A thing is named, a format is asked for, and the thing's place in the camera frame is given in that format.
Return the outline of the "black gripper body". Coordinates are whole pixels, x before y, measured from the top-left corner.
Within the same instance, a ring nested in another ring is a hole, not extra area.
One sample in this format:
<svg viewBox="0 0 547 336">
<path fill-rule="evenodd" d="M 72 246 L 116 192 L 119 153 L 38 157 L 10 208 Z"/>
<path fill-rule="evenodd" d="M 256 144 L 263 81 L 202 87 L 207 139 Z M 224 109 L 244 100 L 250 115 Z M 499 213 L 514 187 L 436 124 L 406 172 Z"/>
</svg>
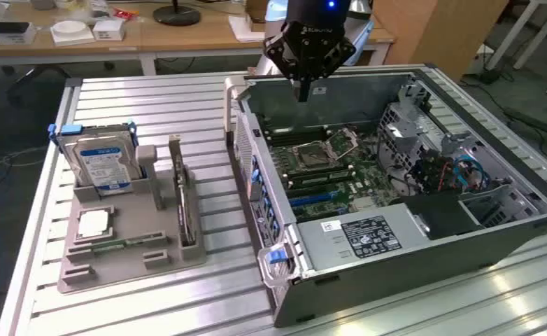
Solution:
<svg viewBox="0 0 547 336">
<path fill-rule="evenodd" d="M 294 54 L 303 63 L 306 40 L 339 39 L 346 37 L 347 1 L 290 1 L 284 22 L 284 35 Z"/>
</svg>

